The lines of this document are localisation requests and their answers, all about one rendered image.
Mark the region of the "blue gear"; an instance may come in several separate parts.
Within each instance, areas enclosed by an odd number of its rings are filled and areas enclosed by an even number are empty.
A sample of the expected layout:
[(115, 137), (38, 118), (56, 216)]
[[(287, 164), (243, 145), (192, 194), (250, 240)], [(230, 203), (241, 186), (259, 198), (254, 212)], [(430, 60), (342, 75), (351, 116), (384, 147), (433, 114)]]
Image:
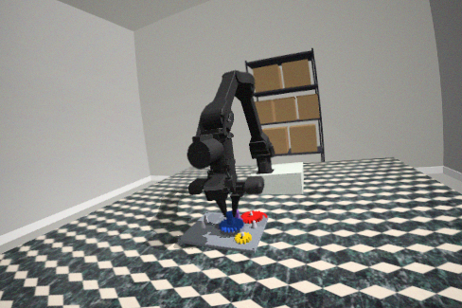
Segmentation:
[(233, 217), (232, 211), (226, 212), (226, 220), (220, 221), (220, 229), (224, 232), (234, 232), (243, 227), (243, 220)]

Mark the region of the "red gear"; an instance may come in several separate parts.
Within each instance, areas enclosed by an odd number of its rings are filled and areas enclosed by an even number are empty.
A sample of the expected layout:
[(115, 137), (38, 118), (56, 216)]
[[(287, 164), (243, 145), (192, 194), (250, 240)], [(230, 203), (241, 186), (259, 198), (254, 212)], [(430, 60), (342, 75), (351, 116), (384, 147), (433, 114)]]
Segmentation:
[(247, 224), (247, 223), (251, 224), (251, 223), (253, 223), (253, 220), (255, 220), (256, 222), (260, 222), (260, 220), (262, 220), (263, 215), (261, 214), (261, 212), (252, 211), (253, 215), (250, 216), (249, 215), (250, 211), (244, 212), (240, 217), (241, 219), (243, 219), (243, 222), (245, 222), (245, 224)]

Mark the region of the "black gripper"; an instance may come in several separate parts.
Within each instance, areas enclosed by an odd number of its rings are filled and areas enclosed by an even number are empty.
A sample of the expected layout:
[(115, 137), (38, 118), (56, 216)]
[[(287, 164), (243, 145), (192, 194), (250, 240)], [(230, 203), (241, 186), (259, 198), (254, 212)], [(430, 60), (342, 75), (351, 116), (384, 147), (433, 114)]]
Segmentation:
[[(255, 175), (248, 177), (246, 180), (237, 181), (238, 176), (236, 175), (235, 168), (236, 160), (233, 158), (220, 160), (212, 165), (210, 165), (210, 170), (214, 173), (222, 173), (221, 169), (227, 169), (230, 176), (233, 176), (236, 180), (236, 191), (233, 192), (230, 196), (232, 200), (232, 213), (233, 217), (236, 216), (239, 201), (243, 197), (244, 193), (248, 194), (261, 194), (264, 188), (264, 181), (262, 175)], [(191, 182), (188, 186), (189, 194), (201, 194), (204, 189), (204, 183), (207, 177), (197, 178)], [(215, 200), (218, 207), (220, 208), (224, 217), (226, 217), (226, 201), (225, 200)]]

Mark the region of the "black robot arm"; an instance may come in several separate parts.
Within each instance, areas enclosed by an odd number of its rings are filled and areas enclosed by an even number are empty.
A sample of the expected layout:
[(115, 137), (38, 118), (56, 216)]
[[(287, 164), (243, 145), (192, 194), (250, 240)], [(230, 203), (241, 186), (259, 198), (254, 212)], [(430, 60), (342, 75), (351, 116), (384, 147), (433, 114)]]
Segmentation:
[[(240, 100), (251, 134), (249, 143), (252, 159), (257, 159), (258, 172), (272, 173), (271, 157), (275, 148), (269, 137), (263, 133), (254, 101), (255, 77), (249, 72), (232, 70), (222, 74), (222, 82), (215, 98), (207, 104), (200, 115), (196, 136), (187, 151), (187, 158), (193, 168), (202, 170), (220, 160), (234, 157), (230, 132), (234, 122), (231, 110), (234, 97)], [(267, 154), (267, 155), (260, 155)], [(207, 171), (204, 193), (208, 201), (226, 200), (230, 192), (236, 191), (236, 180), (227, 169), (222, 173)]]

